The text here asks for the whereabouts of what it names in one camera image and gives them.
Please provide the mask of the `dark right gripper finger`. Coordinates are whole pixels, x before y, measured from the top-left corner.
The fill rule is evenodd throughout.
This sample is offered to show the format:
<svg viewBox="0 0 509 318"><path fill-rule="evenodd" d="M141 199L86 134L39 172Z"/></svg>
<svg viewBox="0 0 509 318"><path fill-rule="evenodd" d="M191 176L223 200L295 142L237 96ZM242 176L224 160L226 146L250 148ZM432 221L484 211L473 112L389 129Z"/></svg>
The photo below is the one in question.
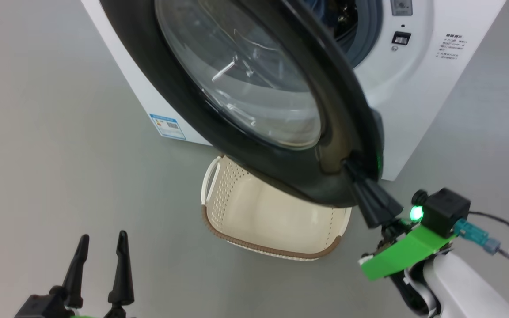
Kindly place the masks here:
<svg viewBox="0 0 509 318"><path fill-rule="evenodd" d="M352 193L366 225L375 229L389 224L392 221L391 196L351 160L344 161L344 165L352 179Z"/></svg>
<svg viewBox="0 0 509 318"><path fill-rule="evenodd" d="M360 211L366 222L391 222L403 207L376 181L360 176Z"/></svg>

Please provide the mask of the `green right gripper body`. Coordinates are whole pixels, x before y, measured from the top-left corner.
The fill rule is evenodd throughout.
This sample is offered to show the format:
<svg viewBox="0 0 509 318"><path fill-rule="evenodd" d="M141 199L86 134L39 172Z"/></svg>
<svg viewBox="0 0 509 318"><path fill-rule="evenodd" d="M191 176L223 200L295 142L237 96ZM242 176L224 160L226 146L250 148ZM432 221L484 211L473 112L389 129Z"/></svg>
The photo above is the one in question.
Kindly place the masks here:
<svg viewBox="0 0 509 318"><path fill-rule="evenodd" d="M434 256L448 252L455 235L439 236L421 224L423 217L422 207L415 205L410 220L394 219L383 226L383 239L376 251L362 255L359 264L368 280L390 279L414 314L434 317L441 306L427 286L424 265Z"/></svg>

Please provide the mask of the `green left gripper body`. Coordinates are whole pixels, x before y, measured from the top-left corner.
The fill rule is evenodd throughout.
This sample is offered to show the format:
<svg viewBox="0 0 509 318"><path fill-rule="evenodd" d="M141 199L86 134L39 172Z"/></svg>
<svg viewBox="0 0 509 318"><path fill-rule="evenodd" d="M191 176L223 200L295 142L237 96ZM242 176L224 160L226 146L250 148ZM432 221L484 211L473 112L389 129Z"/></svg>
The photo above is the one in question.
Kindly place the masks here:
<svg viewBox="0 0 509 318"><path fill-rule="evenodd" d="M71 318L93 318L93 316L75 314ZM122 306L113 305L104 318L128 318L127 312Z"/></svg>

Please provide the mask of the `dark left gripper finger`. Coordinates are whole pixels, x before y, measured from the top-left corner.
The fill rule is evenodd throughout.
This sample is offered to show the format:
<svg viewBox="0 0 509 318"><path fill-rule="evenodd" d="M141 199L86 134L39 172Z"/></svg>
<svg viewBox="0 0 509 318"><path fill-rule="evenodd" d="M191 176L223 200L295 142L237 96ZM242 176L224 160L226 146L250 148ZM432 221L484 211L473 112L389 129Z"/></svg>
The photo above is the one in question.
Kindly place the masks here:
<svg viewBox="0 0 509 318"><path fill-rule="evenodd" d="M83 268L87 260L90 237L83 234L77 244L69 268L63 280L62 286L54 286L50 289L51 294L58 294L66 307L80 309L83 306L81 296Z"/></svg>
<svg viewBox="0 0 509 318"><path fill-rule="evenodd" d="M116 255L118 262L113 288L108 295L108 302L115 307L128 306L135 302L135 292L129 252L129 236L125 230L119 232Z"/></svg>

